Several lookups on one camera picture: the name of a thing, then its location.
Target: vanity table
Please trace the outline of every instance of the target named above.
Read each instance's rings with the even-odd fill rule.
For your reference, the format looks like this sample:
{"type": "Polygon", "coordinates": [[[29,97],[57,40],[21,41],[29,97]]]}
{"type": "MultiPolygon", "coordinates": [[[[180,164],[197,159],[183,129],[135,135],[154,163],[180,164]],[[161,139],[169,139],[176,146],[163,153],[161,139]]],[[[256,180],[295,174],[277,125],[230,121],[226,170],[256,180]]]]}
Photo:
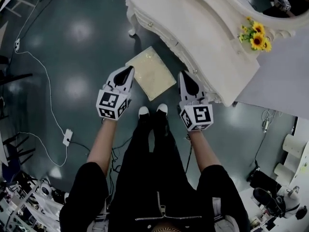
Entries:
{"type": "Polygon", "coordinates": [[[259,64],[237,36],[246,21],[226,0],[126,0],[130,35],[156,33],[203,82],[209,101],[230,106],[259,64]]]}

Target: person's left arm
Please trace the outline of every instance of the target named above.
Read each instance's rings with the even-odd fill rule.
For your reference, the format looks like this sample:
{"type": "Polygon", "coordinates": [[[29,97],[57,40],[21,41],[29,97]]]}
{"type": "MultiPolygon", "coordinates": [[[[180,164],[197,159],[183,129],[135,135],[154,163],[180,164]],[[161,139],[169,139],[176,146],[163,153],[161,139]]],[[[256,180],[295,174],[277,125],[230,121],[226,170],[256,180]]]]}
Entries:
{"type": "Polygon", "coordinates": [[[106,176],[117,121],[106,119],[99,130],[87,163],[78,170],[70,195],[61,209],[62,232],[86,231],[109,195],[106,176]]]}

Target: person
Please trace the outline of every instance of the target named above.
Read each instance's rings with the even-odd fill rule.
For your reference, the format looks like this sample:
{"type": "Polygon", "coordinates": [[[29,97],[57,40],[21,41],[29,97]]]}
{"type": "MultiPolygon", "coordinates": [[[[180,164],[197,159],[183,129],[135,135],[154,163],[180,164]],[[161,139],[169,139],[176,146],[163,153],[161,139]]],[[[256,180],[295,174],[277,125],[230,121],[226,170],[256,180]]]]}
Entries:
{"type": "Polygon", "coordinates": [[[106,176],[117,121],[104,119],[87,163],[79,169],[61,209],[62,232],[92,231],[103,220],[108,220],[105,229],[108,226],[110,232],[214,231],[218,210],[213,209],[213,199],[220,200],[219,213],[232,217],[240,232],[250,231],[237,189],[201,131],[189,132],[201,171],[197,189],[191,187],[167,114],[165,104],[151,116],[147,107],[139,109],[138,124],[124,154],[110,205],[106,176]],[[153,153],[148,145],[151,130],[155,136],[153,153]]]}
{"type": "Polygon", "coordinates": [[[259,169],[250,174],[248,181],[254,188],[253,196],[268,209],[271,215],[280,218],[290,218],[295,215],[297,220],[300,220],[307,214],[306,206],[300,207],[298,186],[293,189],[283,187],[259,169]]]}
{"type": "Polygon", "coordinates": [[[288,0],[290,10],[286,10],[282,5],[276,3],[273,7],[263,11],[263,14],[272,17],[289,18],[303,14],[309,9],[309,0],[288,0]]]}

